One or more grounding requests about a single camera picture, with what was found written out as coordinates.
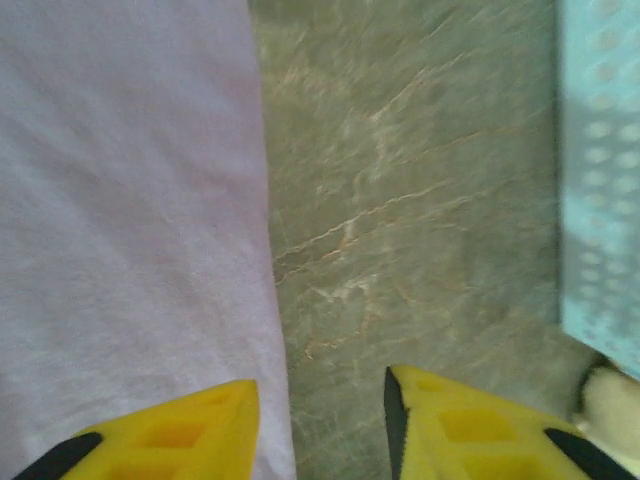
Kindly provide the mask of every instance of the beige object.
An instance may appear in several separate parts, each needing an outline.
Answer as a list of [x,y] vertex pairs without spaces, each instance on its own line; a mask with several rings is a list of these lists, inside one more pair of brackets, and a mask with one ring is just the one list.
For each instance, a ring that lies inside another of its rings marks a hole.
[[576,426],[598,448],[640,477],[640,383],[613,368],[596,368],[583,389]]

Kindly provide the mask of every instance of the black rubber tip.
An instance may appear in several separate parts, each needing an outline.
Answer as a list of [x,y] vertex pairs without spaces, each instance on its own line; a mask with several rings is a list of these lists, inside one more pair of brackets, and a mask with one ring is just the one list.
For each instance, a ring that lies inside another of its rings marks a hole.
[[102,440],[102,435],[97,432],[65,440],[29,465],[13,480],[60,480],[100,445]]
[[591,480],[636,480],[590,441],[556,428],[547,428],[544,433]]
[[391,460],[391,479],[400,480],[407,439],[407,411],[402,403],[400,384],[387,367],[384,379],[384,411]]

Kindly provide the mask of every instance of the gray marble surface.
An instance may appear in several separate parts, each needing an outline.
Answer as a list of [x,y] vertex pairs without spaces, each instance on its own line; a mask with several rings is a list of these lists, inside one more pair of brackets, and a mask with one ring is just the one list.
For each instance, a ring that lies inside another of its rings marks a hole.
[[389,478],[389,364],[564,415],[553,2],[252,10],[299,477]]

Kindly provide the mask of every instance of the square cutout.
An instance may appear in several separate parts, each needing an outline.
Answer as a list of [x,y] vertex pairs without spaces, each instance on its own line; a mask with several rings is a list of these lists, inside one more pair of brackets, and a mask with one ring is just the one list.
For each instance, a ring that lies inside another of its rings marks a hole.
[[206,426],[201,423],[167,423],[154,426],[143,437],[141,447],[191,448],[204,434]]
[[471,480],[558,480],[539,458],[528,455],[474,455],[464,460]]
[[217,394],[211,398],[209,398],[205,405],[222,405],[223,403],[227,403],[229,401],[230,395],[227,393]]
[[512,442],[516,434],[501,415],[487,409],[450,410],[440,414],[442,427],[452,442]]
[[426,380],[421,378],[418,380],[418,388],[423,392],[441,392],[442,386],[435,380]]

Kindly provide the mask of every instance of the pink cloth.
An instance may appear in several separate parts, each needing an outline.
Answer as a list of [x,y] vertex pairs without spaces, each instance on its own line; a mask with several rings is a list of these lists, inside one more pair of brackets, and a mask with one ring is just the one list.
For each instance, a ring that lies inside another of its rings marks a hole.
[[294,478],[244,0],[1,1],[0,65],[0,478],[247,377]]

